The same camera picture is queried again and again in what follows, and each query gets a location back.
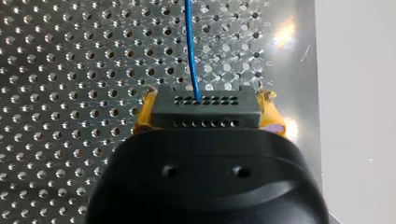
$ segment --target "metal plate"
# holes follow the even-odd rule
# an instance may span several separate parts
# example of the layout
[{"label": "metal plate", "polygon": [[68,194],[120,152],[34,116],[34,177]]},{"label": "metal plate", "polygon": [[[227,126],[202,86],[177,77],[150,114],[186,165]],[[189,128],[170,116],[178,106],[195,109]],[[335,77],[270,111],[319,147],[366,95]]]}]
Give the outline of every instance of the metal plate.
[{"label": "metal plate", "polygon": [[[190,90],[181,0],[0,3],[0,222],[82,223],[141,97]],[[200,86],[278,93],[320,181],[312,0],[195,1]]]}]

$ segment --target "hole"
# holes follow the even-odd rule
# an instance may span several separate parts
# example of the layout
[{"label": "hole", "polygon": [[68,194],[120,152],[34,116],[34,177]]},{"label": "hole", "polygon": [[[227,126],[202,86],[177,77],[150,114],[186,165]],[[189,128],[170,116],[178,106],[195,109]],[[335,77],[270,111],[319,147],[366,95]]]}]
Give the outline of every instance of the hole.
[{"label": "hole", "polygon": [[55,132],[55,133],[53,133],[52,137],[55,140],[59,140],[59,139],[62,138],[62,133],[61,132]]},{"label": "hole", "polygon": [[99,115],[100,115],[99,110],[93,109],[93,110],[90,112],[90,116],[91,116],[91,118],[93,118],[93,119],[98,118]]},{"label": "hole", "polygon": [[170,27],[165,27],[165,28],[163,28],[163,34],[164,34],[164,35],[170,35],[170,34],[172,34],[171,28],[170,28]]},{"label": "hole", "polygon": [[111,31],[104,31],[103,32],[103,36],[105,37],[105,38],[107,38],[107,39],[109,39],[109,38],[111,38],[111,37],[113,37],[113,33],[111,33]]},{"label": "hole", "polygon": [[78,188],[76,193],[78,196],[82,196],[87,192],[87,190],[85,190],[84,188]]},{"label": "hole", "polygon": [[72,136],[73,136],[74,138],[78,139],[78,138],[81,137],[81,132],[80,132],[79,130],[74,130],[74,131],[72,132]]},{"label": "hole", "polygon": [[116,56],[116,54],[112,51],[112,50],[107,50],[105,53],[107,58],[114,58],[114,56]]},{"label": "hole", "polygon": [[93,33],[91,33],[91,32],[85,32],[85,34],[84,34],[84,38],[85,39],[93,39]]},{"label": "hole", "polygon": [[248,178],[251,176],[251,171],[247,167],[235,166],[233,168],[233,174],[239,178]]},{"label": "hole", "polygon": [[102,12],[102,17],[104,19],[110,19],[111,18],[111,13],[109,11],[103,11]]},{"label": "hole", "polygon": [[179,24],[179,23],[180,23],[180,18],[179,18],[179,17],[173,18],[173,22],[174,22],[175,24]]},{"label": "hole", "polygon": [[124,9],[121,14],[123,17],[128,18],[131,16],[131,11],[129,9]]},{"label": "hole", "polygon": [[145,30],[143,30],[143,34],[145,36],[151,36],[152,35],[152,31],[150,29],[145,29]]},{"label": "hole", "polygon": [[79,112],[77,110],[71,112],[70,113],[70,118],[71,119],[78,119],[79,118]]},{"label": "hole", "polygon": [[130,58],[134,57],[134,51],[132,49],[125,50],[125,56]]},{"label": "hole", "polygon": [[124,30],[123,35],[129,38],[132,37],[133,33],[130,30]]},{"label": "hole", "polygon": [[165,49],[165,54],[171,55],[172,53],[173,53],[173,50],[172,50],[172,49],[170,49],[170,48]]},{"label": "hole", "polygon": [[91,132],[92,137],[99,137],[101,134],[99,129],[93,129]]},{"label": "hole", "polygon": [[121,130],[119,128],[113,128],[111,130],[111,134],[113,134],[113,136],[118,136],[118,135],[120,135],[120,133],[121,133]]},{"label": "hole", "polygon": [[165,16],[168,16],[171,13],[171,9],[169,9],[169,7],[163,7],[161,9],[161,13]]},{"label": "hole", "polygon": [[95,157],[100,157],[100,156],[103,155],[103,150],[100,149],[99,147],[97,147],[97,148],[95,148],[95,149],[93,150],[92,153],[93,153],[93,156],[95,156]]},{"label": "hole", "polygon": [[71,92],[69,93],[69,99],[70,99],[70,100],[77,100],[77,98],[78,98],[78,92],[76,92],[76,91],[71,91]]},{"label": "hole", "polygon": [[141,40],[137,39],[134,41],[134,44],[137,46],[141,46],[143,44],[143,42]]},{"label": "hole", "polygon": [[73,17],[69,13],[64,13],[63,19],[64,21],[71,21],[73,20]]},{"label": "hole", "polygon": [[212,120],[212,122],[210,123],[212,127],[217,128],[219,127],[219,122],[217,120]]},{"label": "hole", "polygon": [[166,69],[166,73],[167,73],[168,75],[172,75],[172,74],[175,73],[175,69],[172,68],[172,67],[167,68],[167,69]]},{"label": "hole", "polygon": [[134,75],[136,75],[136,71],[134,69],[130,68],[126,71],[126,74],[128,77],[134,77]]},{"label": "hole", "polygon": [[75,171],[76,176],[83,176],[84,174],[85,174],[85,172],[81,168],[77,168],[77,170]]},{"label": "hole", "polygon": [[92,14],[90,12],[84,12],[84,13],[82,13],[82,19],[84,19],[85,21],[88,21],[88,20],[92,19]]},{"label": "hole", "polygon": [[151,11],[148,8],[143,8],[142,9],[142,15],[145,17],[148,17],[151,14]]},{"label": "hole", "polygon": [[111,89],[111,90],[109,90],[107,92],[107,94],[108,94],[109,97],[114,98],[114,97],[116,97],[118,95],[118,92],[116,90],[114,90],[114,89]]},{"label": "hole", "polygon": [[89,71],[88,73],[87,73],[87,78],[88,79],[95,79],[96,78],[96,72],[94,72],[94,71]]},{"label": "hole", "polygon": [[174,178],[178,175],[178,169],[174,164],[167,164],[163,167],[163,176],[168,178]]},{"label": "hole", "polygon": [[231,122],[229,120],[223,120],[220,125],[221,127],[229,127]]},{"label": "hole", "polygon": [[231,127],[238,127],[238,126],[239,126],[239,121],[238,120],[231,121]]},{"label": "hole", "polygon": [[188,120],[183,120],[183,122],[181,122],[181,125],[183,125],[183,127],[190,127],[191,123]]},{"label": "hole", "polygon": [[251,17],[252,17],[253,19],[257,19],[257,18],[259,18],[259,13],[253,12],[253,14],[251,14]]},{"label": "hole", "polygon": [[73,152],[73,155],[74,155],[74,157],[76,157],[76,158],[80,158],[80,157],[83,156],[83,152],[82,152],[81,149],[76,149],[76,150]]},{"label": "hole", "polygon": [[106,76],[109,78],[114,78],[114,77],[116,77],[116,75],[117,75],[116,71],[114,71],[112,69],[110,69],[106,72]]},{"label": "hole", "polygon": [[157,59],[156,62],[157,62],[157,64],[163,64],[163,59],[161,59],[161,58]]},{"label": "hole", "polygon": [[70,33],[67,33],[67,34],[64,35],[64,40],[72,41],[72,40],[74,40],[74,36],[72,34],[70,34]]},{"label": "hole", "polygon": [[61,114],[60,114],[59,112],[53,112],[53,113],[50,115],[50,117],[51,117],[51,119],[53,119],[53,120],[58,120],[58,119],[61,118]]},{"label": "hole", "polygon": [[55,151],[55,153],[53,154],[53,156],[55,157],[55,159],[61,159],[61,158],[63,158],[64,157],[64,154],[62,153],[62,151],[61,150],[57,150],[57,151]]},{"label": "hole", "polygon": [[131,112],[131,114],[132,114],[133,116],[136,116],[136,115],[138,115],[138,114],[139,114],[139,109],[138,109],[138,108],[136,108],[136,107],[132,108],[132,112]]},{"label": "hole", "polygon": [[90,91],[90,92],[88,93],[88,96],[89,96],[91,99],[96,99],[96,98],[98,97],[98,92],[97,92],[97,91]]},{"label": "hole", "polygon": [[130,96],[136,96],[137,95],[137,90],[134,89],[134,88],[131,88],[131,89],[128,90],[128,94]]},{"label": "hole", "polygon": [[148,70],[147,70],[147,74],[148,74],[149,76],[153,76],[153,75],[155,74],[154,68],[148,69]]},{"label": "hole", "polygon": [[209,125],[210,125],[209,120],[204,120],[204,121],[202,121],[202,126],[203,126],[203,127],[208,127]]},{"label": "hole", "polygon": [[116,117],[116,116],[119,115],[119,110],[116,109],[116,108],[112,108],[112,109],[110,110],[109,114],[110,114],[111,117]]},{"label": "hole", "polygon": [[49,95],[49,99],[51,100],[51,101],[57,101],[58,99],[59,99],[59,94],[57,93],[57,92],[53,92],[53,93],[51,93],[50,95]]}]

